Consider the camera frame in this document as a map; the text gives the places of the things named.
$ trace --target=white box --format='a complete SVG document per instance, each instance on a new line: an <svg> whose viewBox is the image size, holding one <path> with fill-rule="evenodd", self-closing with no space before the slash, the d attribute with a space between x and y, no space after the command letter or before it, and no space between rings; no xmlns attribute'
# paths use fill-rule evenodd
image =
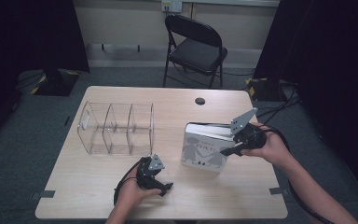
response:
<svg viewBox="0 0 358 224"><path fill-rule="evenodd" d="M226 124L188 123L182 149L182 164L221 172L227 157L220 152L235 146Z"/></svg>

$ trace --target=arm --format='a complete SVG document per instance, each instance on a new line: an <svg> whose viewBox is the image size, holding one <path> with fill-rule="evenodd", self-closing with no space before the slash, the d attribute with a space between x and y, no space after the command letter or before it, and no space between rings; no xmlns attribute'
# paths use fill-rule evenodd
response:
<svg viewBox="0 0 358 224"><path fill-rule="evenodd" d="M127 176L120 193L115 207L106 220L106 224L122 224L125 222L129 213L134 209L141 201L149 196L159 195L160 189L141 189L136 183L137 169L133 169Z"/></svg>
<svg viewBox="0 0 358 224"><path fill-rule="evenodd" d="M241 153L246 156L261 157L282 169L301 201L320 216L334 223L358 223L291 155L279 135L267 133L267 139L267 143L262 148L244 149Z"/></svg>

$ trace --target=forearm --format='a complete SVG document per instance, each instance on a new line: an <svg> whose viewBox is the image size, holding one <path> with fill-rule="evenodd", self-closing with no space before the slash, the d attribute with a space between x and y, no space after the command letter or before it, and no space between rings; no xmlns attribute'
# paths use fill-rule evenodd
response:
<svg viewBox="0 0 358 224"><path fill-rule="evenodd" d="M334 223L358 223L332 198L295 159L281 167L301 201L320 216Z"/></svg>
<svg viewBox="0 0 358 224"><path fill-rule="evenodd" d="M126 221L131 209L124 206L116 206L109 215L105 224L122 224Z"/></svg>

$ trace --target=gray carpet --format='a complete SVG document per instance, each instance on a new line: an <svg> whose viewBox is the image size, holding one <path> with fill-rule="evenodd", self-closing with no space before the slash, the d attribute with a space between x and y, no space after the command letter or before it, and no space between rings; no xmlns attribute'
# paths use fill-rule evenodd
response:
<svg viewBox="0 0 358 224"><path fill-rule="evenodd" d="M36 192L43 190L60 153L70 123L78 109L88 86L161 87L163 68L91 68L83 73L68 97L37 96L30 94L38 71L21 75L19 88L23 92L17 109L0 128L0 223L103 223L101 220L39 220L34 216L38 200ZM170 73L177 75L174 68ZM225 69L222 89L245 90L249 69ZM188 82L186 76L179 75ZM186 86L168 80L169 88L203 88L192 83ZM265 108L281 103L254 102ZM261 122L269 115L259 118ZM288 107L268 123L283 132L295 157L312 176L358 219L358 183L345 163L325 145L316 132L312 120L302 104ZM287 189L287 181L281 171L276 170L280 185ZM290 193L284 194L289 211L282 220L241 220L211 223L308 223L308 220Z"/></svg>

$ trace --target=handheld controller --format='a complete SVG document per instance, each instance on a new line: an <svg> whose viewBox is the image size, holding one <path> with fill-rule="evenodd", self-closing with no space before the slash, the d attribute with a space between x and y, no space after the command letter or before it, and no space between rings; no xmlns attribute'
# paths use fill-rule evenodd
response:
<svg viewBox="0 0 358 224"><path fill-rule="evenodd" d="M161 189L159 196L164 196L167 193L167 190L173 185L173 183L164 185L155 178L161 169L164 168L165 167L157 154L154 155L153 159L151 157L146 157L144 161L139 164L136 173L138 186L143 189Z"/></svg>
<svg viewBox="0 0 358 224"><path fill-rule="evenodd" d="M242 156L241 150L243 149L256 149L263 147L267 142L266 134L257 126L248 123L245 128L234 135L234 142L240 143L232 148L227 148L220 153L225 156L236 154Z"/></svg>
<svg viewBox="0 0 358 224"><path fill-rule="evenodd" d="M142 189L161 189L159 196L164 196L167 193L167 190L170 189L173 183L162 184L156 179L156 175L165 168L162 161L159 159L158 155L155 154L153 159L151 157L142 157L137 161L130 170L123 176L123 178L118 182L117 187L115 188L114 204L117 202L118 193L122 185L129 180L127 175L138 166L136 172L137 184Z"/></svg>
<svg viewBox="0 0 358 224"><path fill-rule="evenodd" d="M242 156L241 150L261 148L267 142L267 136L259 127L249 123L257 108L244 113L231 121L231 135L236 144L235 147L227 148L220 153L225 156L236 154Z"/></svg>

